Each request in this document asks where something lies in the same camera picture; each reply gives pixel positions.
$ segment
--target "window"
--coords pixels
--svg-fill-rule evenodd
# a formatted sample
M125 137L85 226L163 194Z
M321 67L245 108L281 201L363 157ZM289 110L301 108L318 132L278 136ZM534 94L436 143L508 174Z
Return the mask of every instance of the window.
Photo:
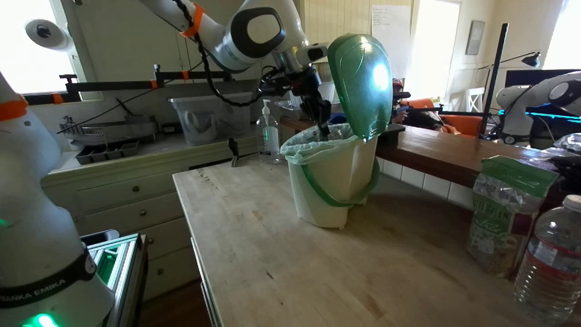
M581 0L565 0L561 14L552 32L545 68L579 68L581 67Z
M24 27L31 19L55 21L51 1L4 1L0 10L0 70L16 92L64 90L58 74L73 72L65 52L44 48L29 39Z
M459 3L421 0L407 88L414 97L445 97Z

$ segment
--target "floor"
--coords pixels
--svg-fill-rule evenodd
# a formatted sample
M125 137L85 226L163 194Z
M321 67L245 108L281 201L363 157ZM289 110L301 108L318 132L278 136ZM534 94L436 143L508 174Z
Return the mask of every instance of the floor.
M142 306L140 327L209 327L198 283L167 292Z

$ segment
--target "water bottle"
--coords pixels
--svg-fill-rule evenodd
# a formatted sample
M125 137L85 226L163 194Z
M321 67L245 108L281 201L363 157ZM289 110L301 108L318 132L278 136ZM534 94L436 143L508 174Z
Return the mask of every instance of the water bottle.
M263 99L261 116L256 121L258 132L258 157L265 163L280 163L280 136L278 136L278 121L271 114L269 99Z
M541 214L514 283L514 299L547 323L567 321L581 294L581 196Z

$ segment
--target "metal pole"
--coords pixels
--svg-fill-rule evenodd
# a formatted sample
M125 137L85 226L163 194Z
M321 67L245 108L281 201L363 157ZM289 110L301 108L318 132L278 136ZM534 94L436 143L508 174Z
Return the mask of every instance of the metal pole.
M503 23L503 27L501 27L501 36L499 36L498 47L496 47L496 56L494 56L492 70L490 70L488 87L487 87L487 97L485 97L485 108L483 108L483 121L481 121L481 125L479 125L479 134L481 134L481 137L487 137L487 121L488 121L488 116L490 116L490 103L492 103L492 96L494 96L494 83L496 83L496 76L498 76L498 67L501 65L501 56L503 56L503 48L505 48L507 32L508 32L508 23Z

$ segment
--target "wooden countertop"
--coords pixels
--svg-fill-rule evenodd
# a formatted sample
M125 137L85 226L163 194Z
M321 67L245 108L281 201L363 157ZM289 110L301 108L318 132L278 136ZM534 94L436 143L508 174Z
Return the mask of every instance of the wooden countertop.
M378 145L378 156L472 186L479 172L481 159L494 154L514 159L539 156L537 148L512 146L485 141L467 134L443 134L430 128L407 125L398 134L398 145Z
M223 325L536 325L465 252L467 212L381 176L343 230L296 217L285 165L174 174Z

